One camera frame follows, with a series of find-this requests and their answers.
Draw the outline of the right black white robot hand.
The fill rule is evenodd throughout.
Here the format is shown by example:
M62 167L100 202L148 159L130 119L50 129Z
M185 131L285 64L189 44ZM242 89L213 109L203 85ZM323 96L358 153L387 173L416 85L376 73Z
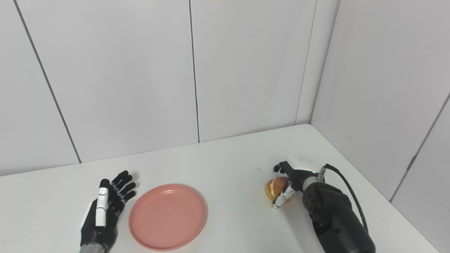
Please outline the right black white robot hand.
M272 200L272 207L279 208L290 202L294 193L304 192L310 183L317 181L319 166L310 160L291 156L277 163L273 171L283 176L270 180L265 193Z

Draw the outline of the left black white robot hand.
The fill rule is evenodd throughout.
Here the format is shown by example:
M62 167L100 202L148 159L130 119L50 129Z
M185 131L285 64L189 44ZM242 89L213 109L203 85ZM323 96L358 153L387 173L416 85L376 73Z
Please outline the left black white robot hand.
M102 179L98 195L86 209L81 227L81 253L108 253L114 246L117 223L126 203L136 195L136 182L127 171Z

